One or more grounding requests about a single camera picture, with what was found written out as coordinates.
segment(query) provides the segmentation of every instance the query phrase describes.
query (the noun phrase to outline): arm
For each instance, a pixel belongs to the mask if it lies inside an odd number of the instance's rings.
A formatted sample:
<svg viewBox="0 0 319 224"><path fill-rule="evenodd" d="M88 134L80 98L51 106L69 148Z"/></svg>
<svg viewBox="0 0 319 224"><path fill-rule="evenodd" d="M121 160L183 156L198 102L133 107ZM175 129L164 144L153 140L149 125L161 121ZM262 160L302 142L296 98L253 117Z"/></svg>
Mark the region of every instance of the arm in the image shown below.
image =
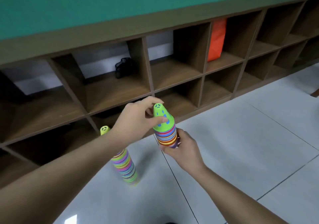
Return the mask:
<svg viewBox="0 0 319 224"><path fill-rule="evenodd" d="M161 146L209 194L229 224L287 224L270 210L210 170L203 162L196 141L182 129L178 149Z"/></svg>
<svg viewBox="0 0 319 224"><path fill-rule="evenodd" d="M147 97L125 106L113 129L0 190L0 223L52 223L90 179L119 151L141 139L165 117L146 118Z"/></svg>

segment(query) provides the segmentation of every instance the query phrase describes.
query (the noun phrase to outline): orange object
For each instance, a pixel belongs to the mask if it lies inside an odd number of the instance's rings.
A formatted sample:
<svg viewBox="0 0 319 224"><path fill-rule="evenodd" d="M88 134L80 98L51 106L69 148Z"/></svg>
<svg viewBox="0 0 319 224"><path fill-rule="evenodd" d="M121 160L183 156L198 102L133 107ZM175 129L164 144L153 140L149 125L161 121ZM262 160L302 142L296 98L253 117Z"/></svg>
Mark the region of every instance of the orange object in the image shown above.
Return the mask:
<svg viewBox="0 0 319 224"><path fill-rule="evenodd" d="M213 22L211 44L209 45L207 61L220 57L226 34L227 19L218 19Z"/></svg>

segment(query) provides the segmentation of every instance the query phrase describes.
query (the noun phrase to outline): floor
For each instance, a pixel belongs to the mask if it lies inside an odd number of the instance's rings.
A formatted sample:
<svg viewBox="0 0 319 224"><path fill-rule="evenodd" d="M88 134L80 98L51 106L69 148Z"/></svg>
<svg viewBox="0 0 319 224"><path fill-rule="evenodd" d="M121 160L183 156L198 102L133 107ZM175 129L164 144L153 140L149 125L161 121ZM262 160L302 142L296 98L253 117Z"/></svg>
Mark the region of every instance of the floor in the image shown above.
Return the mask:
<svg viewBox="0 0 319 224"><path fill-rule="evenodd" d="M319 63L177 125L217 174L289 223L319 219ZM55 224L226 223L206 192L160 151L154 136L129 147L141 180L127 186L111 163Z"/></svg>

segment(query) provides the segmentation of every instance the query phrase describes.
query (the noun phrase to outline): black object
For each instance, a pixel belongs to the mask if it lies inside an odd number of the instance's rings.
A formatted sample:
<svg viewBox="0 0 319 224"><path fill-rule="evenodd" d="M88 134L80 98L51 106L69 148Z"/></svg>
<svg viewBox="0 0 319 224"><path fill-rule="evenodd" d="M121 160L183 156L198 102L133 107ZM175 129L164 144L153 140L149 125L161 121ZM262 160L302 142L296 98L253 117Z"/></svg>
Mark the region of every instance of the black object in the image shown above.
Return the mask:
<svg viewBox="0 0 319 224"><path fill-rule="evenodd" d="M122 58L121 62L115 65L115 77L120 79L129 76L133 72L133 62L131 58Z"/></svg>

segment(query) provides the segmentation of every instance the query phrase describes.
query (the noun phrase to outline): colorful striped stack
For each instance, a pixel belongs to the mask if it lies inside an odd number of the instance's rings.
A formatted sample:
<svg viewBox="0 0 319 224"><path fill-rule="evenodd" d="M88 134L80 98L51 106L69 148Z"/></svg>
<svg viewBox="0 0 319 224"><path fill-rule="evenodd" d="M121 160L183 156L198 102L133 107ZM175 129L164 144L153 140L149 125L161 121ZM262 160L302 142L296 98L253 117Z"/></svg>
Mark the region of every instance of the colorful striped stack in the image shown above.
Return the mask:
<svg viewBox="0 0 319 224"><path fill-rule="evenodd" d="M107 133L109 130L110 128L108 126L101 127L101 135ZM136 185L138 183L138 174L127 149L119 152L111 160L125 182L130 185Z"/></svg>
<svg viewBox="0 0 319 224"><path fill-rule="evenodd" d="M179 141L174 117L172 117L171 114L168 113L166 108L160 103L155 104L153 110L154 117L164 116L168 119L167 122L153 127L157 141L161 145L176 148Z"/></svg>

